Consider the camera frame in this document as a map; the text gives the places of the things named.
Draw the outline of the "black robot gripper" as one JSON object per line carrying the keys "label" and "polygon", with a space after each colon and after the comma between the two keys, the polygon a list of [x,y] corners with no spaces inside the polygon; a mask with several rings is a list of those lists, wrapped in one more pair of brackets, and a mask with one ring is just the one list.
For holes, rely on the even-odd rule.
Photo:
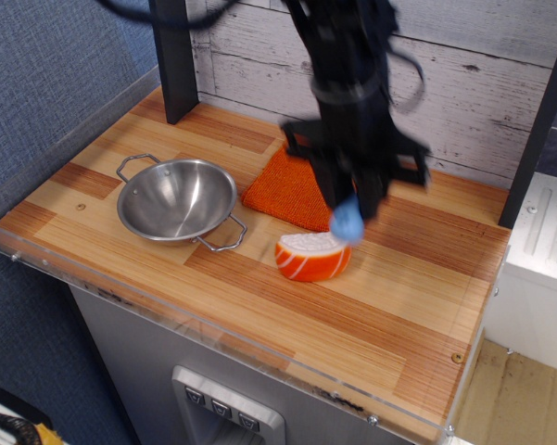
{"label": "black robot gripper", "polygon": [[377,93],[358,102],[319,103],[314,119],[281,124],[288,153],[307,160],[325,204],[335,210],[356,187],[361,217],[377,214],[394,180],[424,185],[429,148],[398,129],[385,98]]}

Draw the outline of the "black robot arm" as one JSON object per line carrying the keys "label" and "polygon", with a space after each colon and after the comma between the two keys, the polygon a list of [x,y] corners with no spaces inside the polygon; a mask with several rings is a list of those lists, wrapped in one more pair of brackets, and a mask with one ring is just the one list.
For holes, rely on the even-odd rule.
{"label": "black robot arm", "polygon": [[389,184],[426,184],[430,150],[390,114],[387,58],[399,27],[387,1],[289,1],[310,57],[310,89],[320,116],[281,128],[291,156],[306,159],[323,200],[336,210],[350,197],[363,220],[375,217]]}

